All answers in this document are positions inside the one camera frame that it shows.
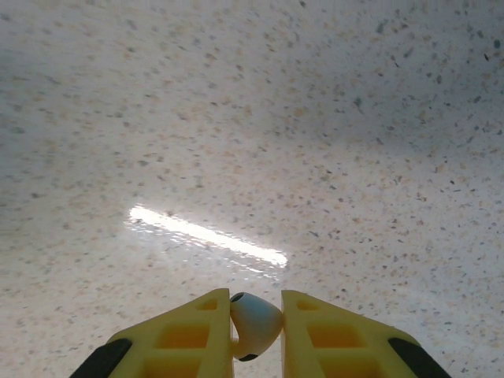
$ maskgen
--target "white earbud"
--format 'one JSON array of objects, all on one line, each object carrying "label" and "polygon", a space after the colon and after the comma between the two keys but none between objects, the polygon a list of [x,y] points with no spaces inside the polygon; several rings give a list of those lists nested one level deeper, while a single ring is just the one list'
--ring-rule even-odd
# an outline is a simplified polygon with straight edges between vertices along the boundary
[{"label": "white earbud", "polygon": [[231,297],[231,319],[239,337],[232,340],[233,355],[240,361],[251,361],[264,353],[283,326],[282,312],[278,308],[248,293]]}]

